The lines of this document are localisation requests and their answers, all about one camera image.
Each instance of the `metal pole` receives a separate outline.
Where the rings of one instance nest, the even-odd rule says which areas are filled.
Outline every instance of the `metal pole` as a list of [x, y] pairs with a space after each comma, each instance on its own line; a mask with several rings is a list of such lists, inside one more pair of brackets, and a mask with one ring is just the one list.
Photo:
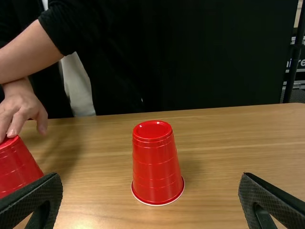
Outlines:
[[289, 75], [288, 75], [283, 103], [290, 102], [291, 92], [292, 92], [292, 89], [293, 89], [294, 83], [295, 83], [296, 70], [299, 65], [301, 50], [303, 47], [303, 38], [305, 35], [305, 3], [304, 2], [305, 2], [305, 0], [302, 3], [301, 15], [300, 15], [299, 24], [297, 27], [295, 44], [293, 45], [291, 66], [289, 68]]

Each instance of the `sleeve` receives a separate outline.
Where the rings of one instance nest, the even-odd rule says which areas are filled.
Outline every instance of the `sleeve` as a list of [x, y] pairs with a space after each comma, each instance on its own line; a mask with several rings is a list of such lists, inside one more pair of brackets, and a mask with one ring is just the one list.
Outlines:
[[0, 0], [0, 48], [21, 32], [11, 0]]
[[49, 9], [38, 18], [63, 55], [85, 50], [104, 31], [100, 0], [49, 0]]

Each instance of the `red plastic cup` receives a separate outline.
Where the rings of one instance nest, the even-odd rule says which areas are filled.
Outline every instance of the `red plastic cup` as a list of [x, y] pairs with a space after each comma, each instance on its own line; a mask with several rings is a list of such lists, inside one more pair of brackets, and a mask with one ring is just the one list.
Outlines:
[[0, 144], [0, 198], [41, 177], [43, 172], [19, 136]]
[[132, 143], [134, 197], [152, 206], [176, 201], [183, 193], [184, 180], [171, 125], [164, 121], [138, 124]]

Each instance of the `cup base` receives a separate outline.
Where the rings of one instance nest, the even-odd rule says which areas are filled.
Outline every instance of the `cup base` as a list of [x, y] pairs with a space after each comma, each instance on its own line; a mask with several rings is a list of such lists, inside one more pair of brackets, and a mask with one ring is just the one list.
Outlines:
[[145, 204], [145, 205], [148, 205], [148, 206], [153, 206], [153, 207], [158, 207], [158, 206], [165, 206], [165, 205], [169, 205], [173, 202], [175, 202], [177, 199], [180, 198], [180, 196], [182, 195], [182, 193], [184, 192], [184, 188], [185, 188], [185, 182], [184, 182], [184, 179], [182, 177], [182, 182], [183, 182], [183, 186], [182, 186], [182, 190], [180, 191], [180, 193], [175, 196], [173, 199], [171, 199], [169, 202], [165, 202], [165, 203], [161, 203], [161, 204], [152, 204], [152, 203], [147, 203], [145, 202], [144, 200], [140, 199], [137, 194], [135, 193], [135, 191], [133, 190], [132, 188], [132, 185], [131, 185], [131, 190], [132, 190], [132, 195], [141, 203]]

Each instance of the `white shirt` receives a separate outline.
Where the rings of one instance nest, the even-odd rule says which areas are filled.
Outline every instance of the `white shirt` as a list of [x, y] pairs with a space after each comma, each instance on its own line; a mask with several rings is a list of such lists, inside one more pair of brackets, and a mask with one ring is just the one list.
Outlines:
[[[48, 0], [42, 0], [44, 10]], [[75, 117], [96, 115], [92, 101], [91, 83], [76, 52], [61, 59], [62, 76], [67, 97]]]

